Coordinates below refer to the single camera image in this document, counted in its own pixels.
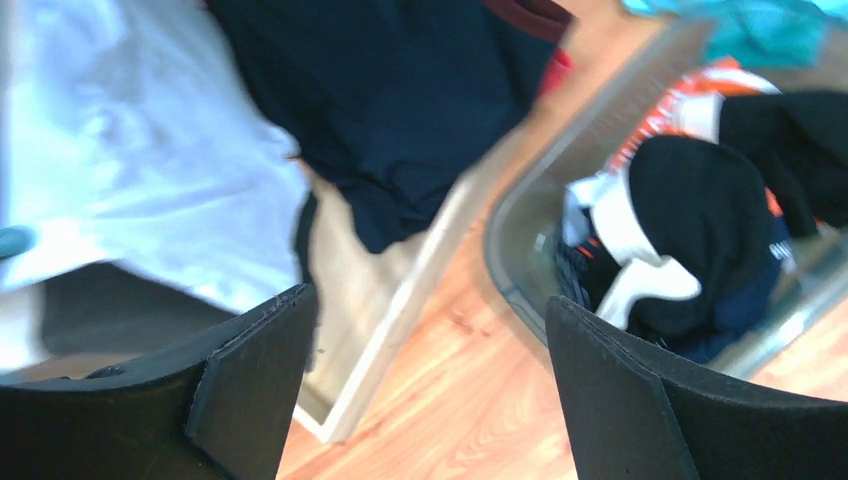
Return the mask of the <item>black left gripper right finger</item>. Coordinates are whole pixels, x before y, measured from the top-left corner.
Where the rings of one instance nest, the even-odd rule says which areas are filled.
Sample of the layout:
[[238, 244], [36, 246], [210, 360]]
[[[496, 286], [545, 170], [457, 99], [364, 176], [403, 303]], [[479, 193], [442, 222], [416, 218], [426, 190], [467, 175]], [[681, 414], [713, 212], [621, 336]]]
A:
[[847, 406], [693, 363], [553, 297], [546, 335], [582, 479], [843, 479]]

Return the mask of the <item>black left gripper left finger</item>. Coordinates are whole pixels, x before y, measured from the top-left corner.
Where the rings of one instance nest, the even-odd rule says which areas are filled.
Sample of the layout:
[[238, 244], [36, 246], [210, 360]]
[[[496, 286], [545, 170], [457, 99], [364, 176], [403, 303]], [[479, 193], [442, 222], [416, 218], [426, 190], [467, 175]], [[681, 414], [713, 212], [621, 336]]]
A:
[[5, 479], [272, 479], [318, 302], [293, 287], [166, 348], [1, 390]]

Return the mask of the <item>black cream-band underwear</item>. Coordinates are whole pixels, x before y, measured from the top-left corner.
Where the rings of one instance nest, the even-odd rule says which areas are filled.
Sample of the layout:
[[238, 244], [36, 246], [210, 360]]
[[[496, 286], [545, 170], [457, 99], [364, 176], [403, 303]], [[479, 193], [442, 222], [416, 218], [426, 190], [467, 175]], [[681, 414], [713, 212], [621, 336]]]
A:
[[660, 135], [643, 142], [619, 170], [566, 186], [558, 240], [577, 247], [594, 237], [607, 265], [621, 269], [600, 312], [588, 309], [618, 329], [628, 325], [641, 298], [690, 300], [681, 326], [653, 319], [677, 336], [699, 322], [698, 307], [758, 275], [777, 211], [743, 155]]

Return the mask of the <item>navy orange boxer underwear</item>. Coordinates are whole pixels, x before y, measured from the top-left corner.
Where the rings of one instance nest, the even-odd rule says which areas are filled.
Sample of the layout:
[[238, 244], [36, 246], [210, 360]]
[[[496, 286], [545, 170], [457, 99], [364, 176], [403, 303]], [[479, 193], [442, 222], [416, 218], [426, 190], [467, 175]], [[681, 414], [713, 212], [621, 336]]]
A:
[[[683, 324], [690, 300], [671, 301], [654, 297], [637, 300], [629, 311], [624, 330], [683, 358], [699, 364], [713, 361], [724, 349], [766, 317], [770, 296], [784, 270], [794, 268], [789, 232], [780, 211], [772, 214], [769, 253], [758, 275], [747, 284], [720, 294], [698, 307], [699, 322], [673, 336], [653, 321], [655, 317], [673, 327]], [[612, 289], [613, 278], [621, 269], [608, 266], [606, 254], [596, 238], [586, 238], [577, 247], [558, 240], [554, 250], [557, 281], [562, 294], [578, 305], [600, 312], [602, 297]]]

